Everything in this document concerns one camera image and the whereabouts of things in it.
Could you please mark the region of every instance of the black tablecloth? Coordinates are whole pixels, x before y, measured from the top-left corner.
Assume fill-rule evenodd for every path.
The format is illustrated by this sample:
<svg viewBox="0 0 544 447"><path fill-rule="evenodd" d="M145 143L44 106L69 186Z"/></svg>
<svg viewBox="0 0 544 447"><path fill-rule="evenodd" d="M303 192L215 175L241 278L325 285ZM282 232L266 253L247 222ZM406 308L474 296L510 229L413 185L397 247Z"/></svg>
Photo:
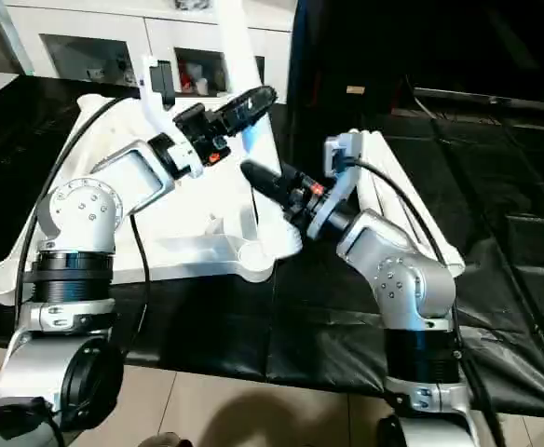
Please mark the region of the black tablecloth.
<svg viewBox="0 0 544 447"><path fill-rule="evenodd" d="M0 260L9 252L85 93L127 88L20 77L0 91ZM285 108L271 113L283 158L319 175L323 136L312 111L285 145ZM462 332L496 407L544 416L544 131L383 116L380 129L448 240L464 255L457 279ZM386 369L377 305L327 242L309 243L261 284L238 277L153 284L136 364L379 396ZM125 344L141 284L112 288ZM12 330L0 306L0 345Z"/></svg>

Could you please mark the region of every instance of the silver robotic arm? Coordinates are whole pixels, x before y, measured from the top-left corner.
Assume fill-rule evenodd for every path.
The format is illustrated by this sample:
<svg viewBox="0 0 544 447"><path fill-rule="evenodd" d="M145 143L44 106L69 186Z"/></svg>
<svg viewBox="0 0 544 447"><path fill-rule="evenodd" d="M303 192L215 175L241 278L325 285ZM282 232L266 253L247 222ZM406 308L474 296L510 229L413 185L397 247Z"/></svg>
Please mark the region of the silver robotic arm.
<svg viewBox="0 0 544 447"><path fill-rule="evenodd" d="M338 256L374 293L385 326L386 400L395 410L380 423L377 445L479 446L469 391L458 372L454 279L397 225L373 210L356 214L346 205L359 169L347 161L359 157L361 144L355 132L326 142L325 171L336 177L330 191L289 165L283 165L282 176L251 161L241 168L310 238L338 240Z"/></svg>
<svg viewBox="0 0 544 447"><path fill-rule="evenodd" d="M276 99L272 88L254 88L217 111L197 104L170 121L163 109L170 92L157 91L172 85L157 78L170 73L162 63L148 66L142 83L146 117L161 133L124 147L37 207L47 238L24 277L33 296L0 371L0 447L64 447L115 408L124 364L110 340L116 229L175 180L224 159L224 137L256 122Z"/></svg>

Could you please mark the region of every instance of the wire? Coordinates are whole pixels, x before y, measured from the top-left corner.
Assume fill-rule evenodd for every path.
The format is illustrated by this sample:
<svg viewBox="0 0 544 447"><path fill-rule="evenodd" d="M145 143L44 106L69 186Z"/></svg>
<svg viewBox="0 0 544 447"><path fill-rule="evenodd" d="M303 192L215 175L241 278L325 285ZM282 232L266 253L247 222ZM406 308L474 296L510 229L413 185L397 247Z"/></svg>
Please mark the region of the wire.
<svg viewBox="0 0 544 447"><path fill-rule="evenodd" d="M428 238L429 245L435 252L436 257L438 261L440 262L440 264L446 266L446 262L443 257L443 253L442 253L442 250L440 249L440 246L436 242L435 237L429 231L428 225L426 224L425 220L421 217L420 212L415 207L411 199L406 195L406 193L402 191L402 189L384 172L370 165L369 163L365 163L364 161L361 161L357 158L352 158L352 157L346 158L345 162L347 166L358 166L360 168L369 170L373 175L376 175L377 177L382 179L384 182L386 182L392 189L394 189L394 192L397 194L397 196L405 203L409 211L417 219L419 225L421 226L421 229L425 233L425 236ZM460 322L458 319L458 306L456 301L457 301L457 297L455 298L452 304L452 322L453 322L453 326L455 330L457 347L462 352L464 349L464 344L462 339L462 333L460 331ZM491 398L489 396L487 388L485 387L485 384L483 383L481 379L481 376L479 375L477 364L475 363L475 360L472 357L470 351L466 352L466 354L464 354L461 357L461 365L465 375L467 376L470 389L472 390L475 399L477 399L477 401L480 402L480 405L483 411L483 416L485 417L485 422L489 426L489 429L492 433L492 437L494 438L494 442L496 443L496 446L506 447L506 441L504 438L502 427L499 424L499 420L497 419L497 414L491 404Z"/></svg>
<svg viewBox="0 0 544 447"><path fill-rule="evenodd" d="M438 245L438 242L436 241L433 234L431 234L431 231L429 231L429 227L425 222L425 219L421 216L419 213L419 210L416 208L416 206L413 204L411 199L406 195L404 191L394 182L391 178L389 178L384 172L379 170L378 168L370 165L369 163L365 163L362 160L359 160L357 158L353 157L347 157L345 158L345 164L347 166L359 166L360 168L364 168L369 170L373 175L376 175L380 179L382 179L384 182L386 182L397 194L397 196L405 203L409 211L414 215L416 220L419 222L419 226L421 226L421 229L423 230L423 233L428 238L429 245L433 249L433 251L436 253L436 257L438 258L438 261L440 264L446 265L446 260L443 257L442 251L440 250L440 246Z"/></svg>
<svg viewBox="0 0 544 447"><path fill-rule="evenodd" d="M142 313L139 314L138 320L136 323L136 330L133 332L131 341L129 342L127 349L123 353L124 358L128 355L130 350L133 348L133 344L135 343L135 340L137 339L138 335L142 331L143 322L145 321L145 315L148 310L148 304L150 303L150 295L151 295L150 266L148 265L148 258L145 255L145 249L142 244L142 239L140 238L140 232L138 231L138 225L137 225L137 222L135 222L134 214L130 215L129 221L131 222L131 229L133 230L133 237L135 237L135 243L137 244L138 250L140 251L140 256L142 256L143 277L144 277L144 300L143 300Z"/></svg>
<svg viewBox="0 0 544 447"><path fill-rule="evenodd" d="M406 81L406 85L409 87L409 90L411 91L411 95L413 95L413 101L416 102L416 104L421 108L421 110L423 110L426 114L428 114L428 116L431 118L431 119L438 119L438 117L433 113L431 112L427 107L426 105L421 102L416 96L415 96L415 89L413 88L413 86L411 85L411 82L409 81L409 75L406 74L404 76L404 80Z"/></svg>

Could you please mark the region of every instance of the glass cabinet door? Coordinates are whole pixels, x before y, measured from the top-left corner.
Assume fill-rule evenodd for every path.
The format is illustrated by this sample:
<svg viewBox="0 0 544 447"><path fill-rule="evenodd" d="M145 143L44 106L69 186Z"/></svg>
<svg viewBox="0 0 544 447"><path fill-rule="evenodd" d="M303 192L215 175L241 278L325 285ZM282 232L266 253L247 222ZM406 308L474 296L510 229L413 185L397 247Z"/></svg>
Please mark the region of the glass cabinet door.
<svg viewBox="0 0 544 447"><path fill-rule="evenodd" d="M125 42L55 34L41 38L58 77L137 87Z"/></svg>
<svg viewBox="0 0 544 447"><path fill-rule="evenodd" d="M200 96L219 96L229 92L221 52L204 49L175 48L179 70L179 90ZM265 59L256 56L260 78L264 82Z"/></svg>
<svg viewBox="0 0 544 447"><path fill-rule="evenodd" d="M137 86L151 53L143 18L7 7L34 74Z"/></svg>
<svg viewBox="0 0 544 447"><path fill-rule="evenodd" d="M156 19L145 22L154 56L170 61L177 91L208 96L228 92L218 25ZM275 88L279 102L285 102L291 33L250 29L249 35L263 83Z"/></svg>

